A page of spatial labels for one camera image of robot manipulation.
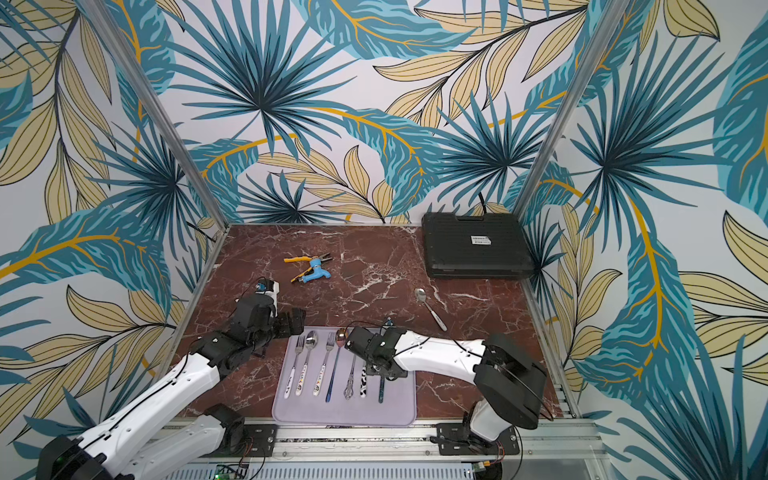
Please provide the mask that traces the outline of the cow pattern handle spoon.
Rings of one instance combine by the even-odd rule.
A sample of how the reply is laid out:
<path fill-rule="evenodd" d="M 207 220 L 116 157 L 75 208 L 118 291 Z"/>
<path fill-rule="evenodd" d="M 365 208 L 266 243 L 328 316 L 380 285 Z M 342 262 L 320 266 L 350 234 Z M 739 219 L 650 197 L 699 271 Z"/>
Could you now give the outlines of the cow pattern handle spoon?
<path fill-rule="evenodd" d="M 361 377 L 360 377 L 360 389 L 359 389 L 359 395 L 361 398 L 365 398 L 367 396 L 367 367 L 363 366 L 361 370 Z"/>

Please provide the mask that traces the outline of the rainbow iridescent spoon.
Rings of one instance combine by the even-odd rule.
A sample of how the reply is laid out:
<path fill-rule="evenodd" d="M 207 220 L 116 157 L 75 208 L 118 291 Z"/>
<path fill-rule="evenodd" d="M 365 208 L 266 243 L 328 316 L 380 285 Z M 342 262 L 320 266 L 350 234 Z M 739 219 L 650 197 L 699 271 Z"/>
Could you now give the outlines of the rainbow iridescent spoon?
<path fill-rule="evenodd" d="M 336 375 L 336 372 L 337 372 L 337 366 L 338 366 L 338 362 L 339 362 L 339 357 L 340 357 L 341 351 L 344 348 L 344 345 L 346 343 L 347 337 L 348 337 L 348 328 L 347 327 L 339 328 L 336 331 L 335 341 L 336 341 L 336 345 L 337 345 L 337 350 L 336 350 L 336 355 L 335 355 L 335 359 L 334 359 L 333 368 L 332 368 L 332 371 L 331 371 L 331 377 L 330 377 L 330 380 L 329 380 L 328 389 L 327 389 L 326 396 L 325 396 L 325 402 L 326 403 L 329 403 L 331 401 L 331 399 L 332 399 L 334 382 L 335 382 L 335 375 Z"/>

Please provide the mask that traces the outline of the white Pochacco handle fork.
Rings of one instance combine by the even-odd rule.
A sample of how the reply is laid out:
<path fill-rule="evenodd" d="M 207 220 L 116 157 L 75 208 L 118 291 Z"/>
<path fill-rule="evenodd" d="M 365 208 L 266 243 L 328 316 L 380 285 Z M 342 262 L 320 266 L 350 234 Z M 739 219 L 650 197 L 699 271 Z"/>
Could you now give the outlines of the white Pochacco handle fork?
<path fill-rule="evenodd" d="M 290 373 L 289 373 L 289 376 L 288 376 L 288 380 L 287 380 L 286 386 L 285 386 L 285 388 L 283 390 L 283 398 L 284 399 L 287 399 L 290 396 L 290 392 L 291 392 L 291 389 L 292 389 L 292 386 L 293 386 L 293 382 L 294 382 L 294 378 L 295 378 L 295 372 L 296 372 L 296 369 L 297 369 L 298 359 L 299 359 L 299 356 L 300 356 L 300 354 L 302 353 L 302 351 L 304 349 L 304 346 L 305 346 L 305 336 L 304 335 L 300 335 L 297 338 L 297 340 L 296 340 L 296 344 L 295 344 L 295 348 L 294 348 L 294 354 L 295 354 L 294 362 L 292 364 L 292 367 L 291 367 L 291 370 L 290 370 Z"/>

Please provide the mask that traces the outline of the ornate silver fork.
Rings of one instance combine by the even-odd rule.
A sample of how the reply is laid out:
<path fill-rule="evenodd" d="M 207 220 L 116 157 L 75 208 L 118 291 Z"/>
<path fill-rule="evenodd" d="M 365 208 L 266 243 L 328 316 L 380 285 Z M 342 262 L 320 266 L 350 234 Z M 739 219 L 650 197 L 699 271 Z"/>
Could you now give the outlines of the ornate silver fork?
<path fill-rule="evenodd" d="M 346 400 L 350 400 L 354 395 L 354 380 L 355 380 L 355 368 L 356 368 L 356 357 L 352 358 L 351 366 L 349 369 L 349 374 L 346 381 L 346 386 L 343 392 L 344 398 Z"/>

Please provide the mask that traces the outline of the white Pochacco handle spoon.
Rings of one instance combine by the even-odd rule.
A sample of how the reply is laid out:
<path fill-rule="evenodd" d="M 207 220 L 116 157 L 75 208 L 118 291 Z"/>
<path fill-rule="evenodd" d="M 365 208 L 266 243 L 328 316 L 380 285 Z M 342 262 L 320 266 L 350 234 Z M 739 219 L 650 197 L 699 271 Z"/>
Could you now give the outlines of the white Pochacco handle spoon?
<path fill-rule="evenodd" d="M 426 291 L 423 288 L 416 288 L 414 294 L 418 302 L 420 302 L 430 313 L 440 329 L 444 332 L 447 331 L 447 325 L 439 316 L 439 314 L 428 304 Z"/>

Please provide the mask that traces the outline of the green handle fork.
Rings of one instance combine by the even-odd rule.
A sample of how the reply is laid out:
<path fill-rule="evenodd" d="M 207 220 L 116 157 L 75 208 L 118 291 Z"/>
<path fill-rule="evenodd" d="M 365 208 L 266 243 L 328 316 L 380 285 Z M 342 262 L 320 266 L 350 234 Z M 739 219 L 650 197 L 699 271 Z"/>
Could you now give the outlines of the green handle fork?
<path fill-rule="evenodd" d="M 378 403 L 383 404 L 385 398 L 386 378 L 381 376 L 379 381 Z"/>

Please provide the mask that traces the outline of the cartoon handle spoon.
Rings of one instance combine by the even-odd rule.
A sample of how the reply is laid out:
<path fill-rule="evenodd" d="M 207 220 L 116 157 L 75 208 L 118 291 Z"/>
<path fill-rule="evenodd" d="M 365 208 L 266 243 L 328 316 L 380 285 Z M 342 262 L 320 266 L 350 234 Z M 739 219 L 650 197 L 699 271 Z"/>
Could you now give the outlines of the cartoon handle spoon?
<path fill-rule="evenodd" d="M 302 365 L 302 370 L 301 370 L 301 374 L 300 374 L 300 377 L 299 377 L 299 381 L 298 381 L 298 384 L 297 384 L 296 389 L 295 389 L 295 395 L 296 396 L 300 396 L 302 394 L 302 392 L 304 391 L 304 385 L 305 385 L 306 376 L 307 376 L 307 372 L 308 372 L 308 368 L 309 368 L 309 366 L 308 366 L 309 359 L 310 359 L 312 350 L 314 349 L 314 347 L 318 343 L 318 337 L 319 337 L 319 335 L 318 335 L 316 330 L 311 330 L 306 335 L 306 337 L 305 337 L 304 350 L 306 351 L 306 357 L 304 359 L 304 363 Z"/>

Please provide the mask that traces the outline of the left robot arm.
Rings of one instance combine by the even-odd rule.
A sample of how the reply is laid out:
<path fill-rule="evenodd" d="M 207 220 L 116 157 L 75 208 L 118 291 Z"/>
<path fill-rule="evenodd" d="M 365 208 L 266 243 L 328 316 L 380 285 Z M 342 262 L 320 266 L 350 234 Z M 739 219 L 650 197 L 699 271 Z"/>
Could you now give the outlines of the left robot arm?
<path fill-rule="evenodd" d="M 274 339 L 302 333 L 306 312 L 281 312 L 275 291 L 239 301 L 223 328 L 195 341 L 157 384 L 74 439 L 60 435 L 38 458 L 38 479 L 162 479 L 216 451 L 236 451 L 244 419 L 219 404 L 176 433 L 154 435 L 190 403 L 211 390 Z"/>

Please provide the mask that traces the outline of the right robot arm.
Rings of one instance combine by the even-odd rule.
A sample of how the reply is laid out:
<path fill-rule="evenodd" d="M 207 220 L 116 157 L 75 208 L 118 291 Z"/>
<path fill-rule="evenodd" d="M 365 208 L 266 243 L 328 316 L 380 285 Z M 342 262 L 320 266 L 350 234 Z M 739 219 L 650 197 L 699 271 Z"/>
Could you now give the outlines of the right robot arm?
<path fill-rule="evenodd" d="M 509 336 L 454 340 L 391 327 L 382 332 L 355 327 L 344 348 L 387 380 L 427 372 L 474 385 L 482 395 L 462 423 L 459 440 L 492 445 L 505 431 L 535 430 L 548 408 L 546 369 Z"/>

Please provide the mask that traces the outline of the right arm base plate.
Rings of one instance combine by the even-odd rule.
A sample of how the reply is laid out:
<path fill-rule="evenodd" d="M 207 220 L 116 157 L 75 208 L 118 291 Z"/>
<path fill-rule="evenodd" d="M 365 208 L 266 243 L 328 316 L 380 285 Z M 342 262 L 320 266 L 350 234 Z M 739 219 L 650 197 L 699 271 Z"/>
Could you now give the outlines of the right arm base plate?
<path fill-rule="evenodd" d="M 520 453 L 518 436 L 512 428 L 504 430 L 497 440 L 485 440 L 472 433 L 468 425 L 444 422 L 436 425 L 429 441 L 442 456 L 514 456 Z"/>

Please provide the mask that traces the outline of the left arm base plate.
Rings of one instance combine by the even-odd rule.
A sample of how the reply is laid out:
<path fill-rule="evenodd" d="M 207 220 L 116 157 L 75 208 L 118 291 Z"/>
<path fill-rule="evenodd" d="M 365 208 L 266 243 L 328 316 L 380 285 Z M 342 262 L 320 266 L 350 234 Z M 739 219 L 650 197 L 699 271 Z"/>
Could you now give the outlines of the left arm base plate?
<path fill-rule="evenodd" d="M 277 432 L 276 424 L 247 423 L 237 411 L 216 404 L 188 426 L 182 439 L 191 440 L 203 457 L 271 457 Z"/>

